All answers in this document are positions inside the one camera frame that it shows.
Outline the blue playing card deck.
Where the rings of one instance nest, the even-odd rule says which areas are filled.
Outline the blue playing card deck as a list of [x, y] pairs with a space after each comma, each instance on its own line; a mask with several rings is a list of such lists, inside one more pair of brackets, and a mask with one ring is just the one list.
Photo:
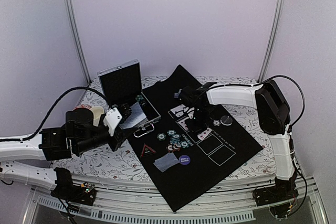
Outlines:
[[146, 115], [138, 102], [131, 106], [131, 110], [131, 115], [119, 125], [122, 130], [137, 127], [146, 121]]

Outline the black round dealer button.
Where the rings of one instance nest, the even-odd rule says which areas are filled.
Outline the black round dealer button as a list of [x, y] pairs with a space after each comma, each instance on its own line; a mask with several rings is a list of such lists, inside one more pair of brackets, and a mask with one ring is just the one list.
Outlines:
[[223, 115], [220, 119], [220, 122], [224, 126], [230, 126], [233, 123], [233, 119], [228, 115]]

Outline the blue ten chip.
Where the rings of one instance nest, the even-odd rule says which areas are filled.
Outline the blue ten chip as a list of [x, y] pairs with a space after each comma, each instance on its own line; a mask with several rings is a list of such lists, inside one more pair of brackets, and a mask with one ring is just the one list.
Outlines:
[[220, 126], [220, 124], [221, 124], [221, 123], [220, 123], [220, 121], [218, 121], [218, 120], [214, 120], [214, 121], [213, 121], [213, 125], [214, 125], [214, 126]]

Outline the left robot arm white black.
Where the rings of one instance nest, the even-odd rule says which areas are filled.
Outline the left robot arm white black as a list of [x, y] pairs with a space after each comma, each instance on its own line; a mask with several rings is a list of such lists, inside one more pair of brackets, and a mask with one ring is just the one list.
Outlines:
[[64, 168], [42, 169], [21, 164], [22, 159], [55, 161], [80, 156], [86, 151], [108, 144], [112, 150], [120, 147], [124, 135], [120, 123], [127, 118], [129, 108], [120, 110], [109, 105], [106, 113], [99, 117], [97, 126], [93, 124], [93, 112], [79, 108], [66, 112], [65, 124], [61, 127], [43, 128], [51, 112], [67, 94], [81, 90], [74, 87], [61, 94], [48, 110], [37, 130], [31, 135], [1, 138], [1, 178], [36, 185], [50, 191], [58, 190], [67, 200], [78, 195], [71, 173]]

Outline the purple small blind button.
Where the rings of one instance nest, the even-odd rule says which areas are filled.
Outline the purple small blind button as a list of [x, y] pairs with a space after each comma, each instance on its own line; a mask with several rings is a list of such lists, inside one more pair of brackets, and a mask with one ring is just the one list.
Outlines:
[[179, 163], [184, 166], [190, 164], [191, 162], [191, 158], [188, 155], [181, 155], [178, 160]]

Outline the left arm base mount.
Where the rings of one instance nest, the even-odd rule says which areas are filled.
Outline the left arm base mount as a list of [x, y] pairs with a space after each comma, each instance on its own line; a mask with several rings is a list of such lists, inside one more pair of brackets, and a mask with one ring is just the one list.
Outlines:
[[94, 184], [84, 182], [75, 185], [72, 181], [71, 172], [65, 168], [55, 168], [54, 172], [56, 172], [56, 187], [51, 191], [51, 196], [66, 202], [93, 206], [97, 194]]

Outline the dealt playing card grey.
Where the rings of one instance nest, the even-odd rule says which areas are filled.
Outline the dealt playing card grey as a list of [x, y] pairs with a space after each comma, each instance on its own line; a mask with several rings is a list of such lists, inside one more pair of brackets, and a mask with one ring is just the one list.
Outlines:
[[181, 91], [179, 90], [178, 92], [174, 93], [174, 98], [178, 99], [180, 97]]

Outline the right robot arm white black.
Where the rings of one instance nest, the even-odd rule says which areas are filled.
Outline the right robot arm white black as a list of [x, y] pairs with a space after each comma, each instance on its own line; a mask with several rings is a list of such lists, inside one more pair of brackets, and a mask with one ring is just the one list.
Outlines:
[[193, 116], [186, 120], [186, 126], [194, 133], [204, 131], [215, 106], [243, 106], [257, 112], [260, 129], [268, 135], [276, 164], [275, 186], [271, 196], [276, 201], [284, 200], [295, 187], [299, 176], [295, 165], [295, 148], [292, 140], [290, 106], [275, 79], [288, 76], [272, 76], [260, 83], [218, 84], [207, 82], [198, 88], [186, 86], [175, 93], [186, 107], [193, 110]]

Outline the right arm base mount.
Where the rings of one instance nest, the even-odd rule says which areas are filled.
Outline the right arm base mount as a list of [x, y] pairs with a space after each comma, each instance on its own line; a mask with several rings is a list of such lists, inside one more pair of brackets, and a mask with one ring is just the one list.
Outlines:
[[284, 218], [288, 216], [293, 210], [293, 203], [290, 200], [296, 201], [298, 191], [294, 180], [281, 180], [275, 178], [275, 184], [270, 187], [257, 187], [253, 191], [253, 199], [257, 206], [264, 206], [275, 204], [282, 201], [287, 201], [286, 204], [273, 206], [270, 212], [277, 218]]

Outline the black red triangle button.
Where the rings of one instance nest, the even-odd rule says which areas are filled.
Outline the black red triangle button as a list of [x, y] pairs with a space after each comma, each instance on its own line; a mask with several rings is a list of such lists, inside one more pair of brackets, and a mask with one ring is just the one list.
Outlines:
[[156, 153], [156, 151], [153, 148], [151, 148], [148, 145], [144, 144], [143, 148], [142, 148], [142, 151], [141, 151], [140, 157], [149, 156], [149, 155], [152, 155], [152, 154], [155, 154], [155, 153]]

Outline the green twenty chip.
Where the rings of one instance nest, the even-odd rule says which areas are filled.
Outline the green twenty chip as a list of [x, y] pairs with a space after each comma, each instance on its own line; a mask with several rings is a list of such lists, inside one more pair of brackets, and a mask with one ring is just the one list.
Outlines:
[[157, 139], [160, 140], [160, 141], [165, 140], [165, 138], [166, 138], [166, 136], [165, 136], [164, 133], [159, 133], [159, 134], [157, 135]]

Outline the chip pile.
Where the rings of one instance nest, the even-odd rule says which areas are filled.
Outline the chip pile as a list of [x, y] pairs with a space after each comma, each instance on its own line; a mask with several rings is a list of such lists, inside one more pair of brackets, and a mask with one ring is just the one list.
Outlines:
[[175, 130], [168, 130], [167, 135], [169, 137], [169, 144], [166, 149], [170, 153], [180, 151], [181, 149], [189, 148], [191, 146], [190, 143], [183, 139]]

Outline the green poker chip stack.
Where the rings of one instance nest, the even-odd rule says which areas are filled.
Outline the green poker chip stack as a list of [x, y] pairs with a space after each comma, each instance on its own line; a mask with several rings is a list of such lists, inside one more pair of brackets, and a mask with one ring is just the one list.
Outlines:
[[145, 99], [142, 95], [137, 95], [135, 99], [139, 103], [139, 105], [145, 105]]

